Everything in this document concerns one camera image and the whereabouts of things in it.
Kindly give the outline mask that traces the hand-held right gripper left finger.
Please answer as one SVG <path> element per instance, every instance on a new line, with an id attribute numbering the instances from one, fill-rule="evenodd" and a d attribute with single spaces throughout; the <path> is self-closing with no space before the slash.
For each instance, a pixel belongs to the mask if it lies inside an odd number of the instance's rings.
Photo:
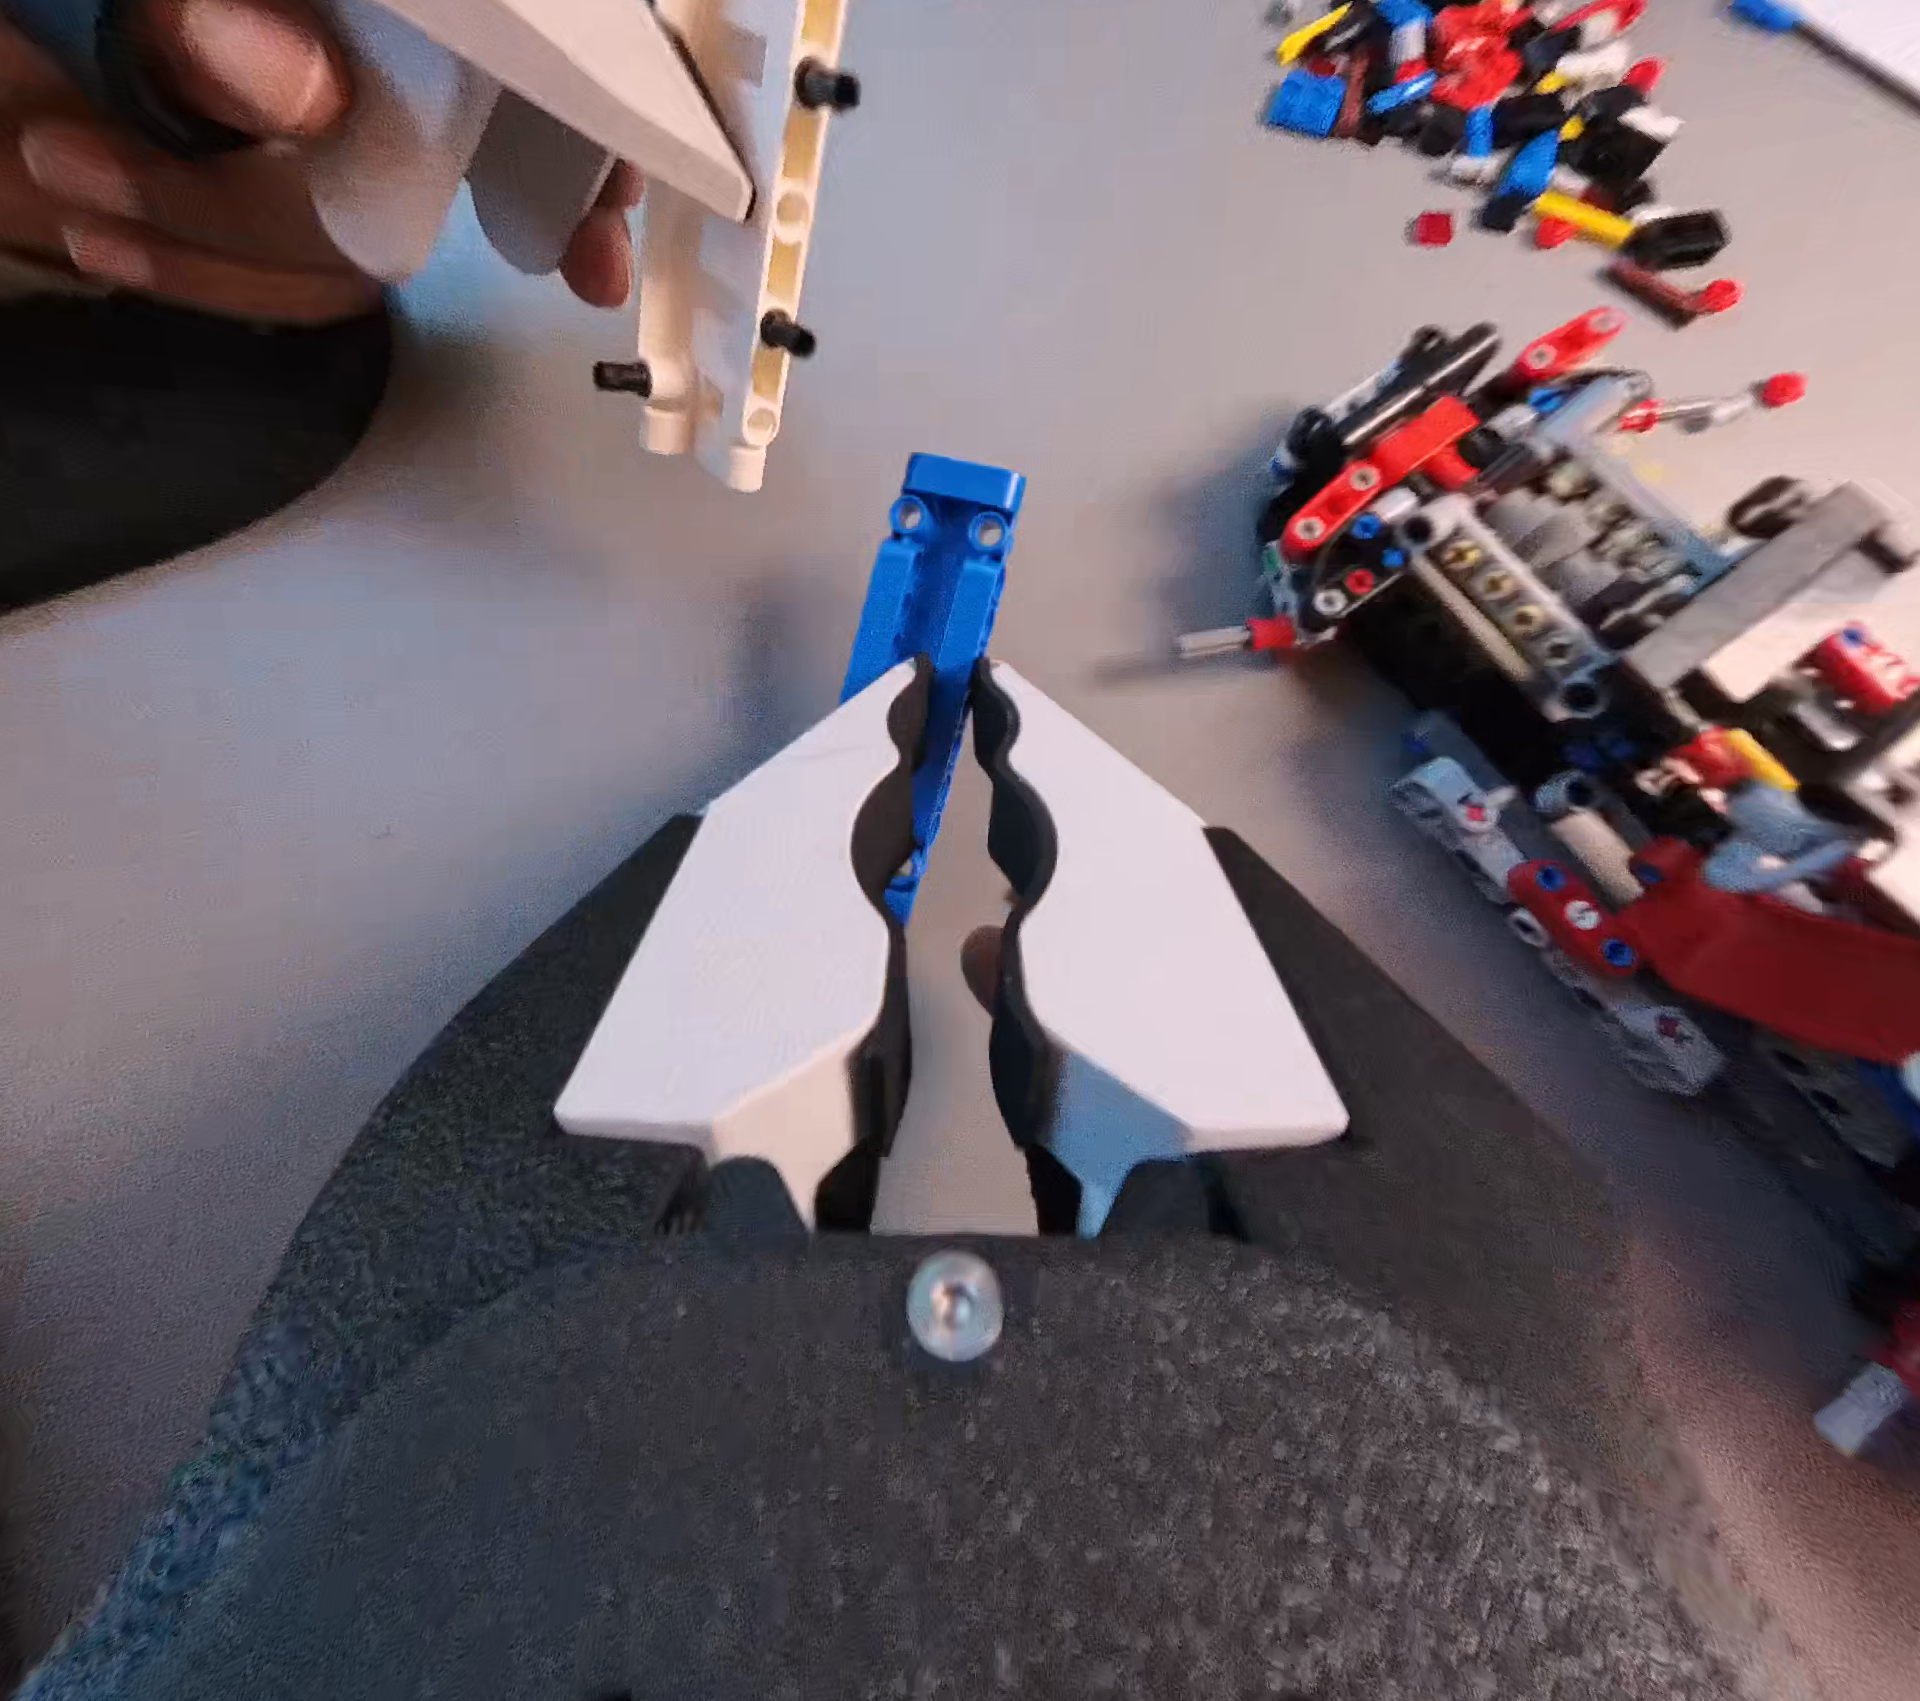
<path id="1" fill-rule="evenodd" d="M 568 1135 L 762 1160 L 800 1220 L 866 1232 L 913 1072 L 906 929 L 922 658 L 707 802 L 568 1075 Z"/>

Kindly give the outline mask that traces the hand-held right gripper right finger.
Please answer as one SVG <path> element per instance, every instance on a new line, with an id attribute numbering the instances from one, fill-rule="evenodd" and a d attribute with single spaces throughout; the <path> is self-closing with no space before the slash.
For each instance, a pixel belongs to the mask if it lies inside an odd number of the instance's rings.
<path id="1" fill-rule="evenodd" d="M 1346 1135 L 1205 818 L 1006 662 L 972 732 L 1011 900 L 989 1081 L 1042 1232 L 1099 1232 L 1142 1167 Z"/>

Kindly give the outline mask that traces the black textured pad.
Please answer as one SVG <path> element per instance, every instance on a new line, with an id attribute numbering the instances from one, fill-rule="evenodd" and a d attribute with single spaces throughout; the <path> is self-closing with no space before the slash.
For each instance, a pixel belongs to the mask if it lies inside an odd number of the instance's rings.
<path id="1" fill-rule="evenodd" d="M 394 323 L 260 327 L 132 295 L 3 302 L 3 612 L 200 552 L 326 483 Z"/>

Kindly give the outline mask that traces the white lego panel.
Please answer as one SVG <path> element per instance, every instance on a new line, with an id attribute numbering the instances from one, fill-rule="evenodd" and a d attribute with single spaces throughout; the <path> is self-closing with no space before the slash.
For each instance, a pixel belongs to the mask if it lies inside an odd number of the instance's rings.
<path id="1" fill-rule="evenodd" d="M 795 106 L 792 69 L 843 57 L 850 0 L 658 0 L 707 80 L 756 179 L 748 221 L 711 216 L 644 180 L 637 357 L 652 371 L 641 444 L 693 455 L 714 479 L 755 494 L 800 360 L 756 341 L 767 308 L 804 322 L 828 131 L 845 113 Z"/>

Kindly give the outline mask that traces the partly built lego truck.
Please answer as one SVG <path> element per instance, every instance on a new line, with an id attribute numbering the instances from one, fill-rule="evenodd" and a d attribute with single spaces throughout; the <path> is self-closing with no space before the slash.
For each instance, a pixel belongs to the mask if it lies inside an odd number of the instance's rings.
<path id="1" fill-rule="evenodd" d="M 1630 437 L 1753 415 L 1609 360 L 1613 308 L 1502 357 L 1417 327 L 1290 420 L 1260 608 L 1186 662 L 1349 647 L 1416 711 L 1391 804 L 1646 1088 L 1734 1116 L 1856 1254 L 1877 1348 L 1812 1418 L 1917 1433 L 1917 570 L 1870 489 L 1775 475 L 1697 523 Z"/>

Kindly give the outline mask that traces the blue lego panel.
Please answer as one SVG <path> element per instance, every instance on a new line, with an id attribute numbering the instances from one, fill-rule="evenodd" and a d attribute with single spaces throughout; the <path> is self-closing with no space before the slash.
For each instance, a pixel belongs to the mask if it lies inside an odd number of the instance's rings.
<path id="1" fill-rule="evenodd" d="M 903 662 L 926 658 L 929 696 L 910 782 L 913 850 L 887 885 L 907 922 L 946 814 L 972 719 L 972 680 L 989 651 L 1025 478 L 992 464 L 910 455 L 856 623 L 843 700 Z"/>

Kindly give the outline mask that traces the pile of mixed lego pieces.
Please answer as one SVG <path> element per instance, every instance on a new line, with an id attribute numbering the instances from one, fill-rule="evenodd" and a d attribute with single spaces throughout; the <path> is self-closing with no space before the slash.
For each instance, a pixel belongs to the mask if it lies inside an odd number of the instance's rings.
<path id="1" fill-rule="evenodd" d="M 1276 0 L 1260 124 L 1299 143 L 1400 145 L 1471 197 L 1475 228 L 1592 247 L 1674 328 L 1742 302 L 1731 221 L 1663 195 L 1681 135 L 1649 0 Z"/>

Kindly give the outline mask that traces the person's left hand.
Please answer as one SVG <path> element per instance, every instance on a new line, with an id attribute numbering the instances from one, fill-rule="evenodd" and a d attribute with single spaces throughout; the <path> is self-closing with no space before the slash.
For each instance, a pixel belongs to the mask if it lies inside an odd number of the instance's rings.
<path id="1" fill-rule="evenodd" d="M 3 254 L 108 294 L 265 327 L 367 312 L 382 283 L 323 234 L 302 143 L 342 118 L 348 69 L 304 0 L 146 0 L 146 69 L 248 147 L 183 162 L 125 135 L 3 21 Z"/>

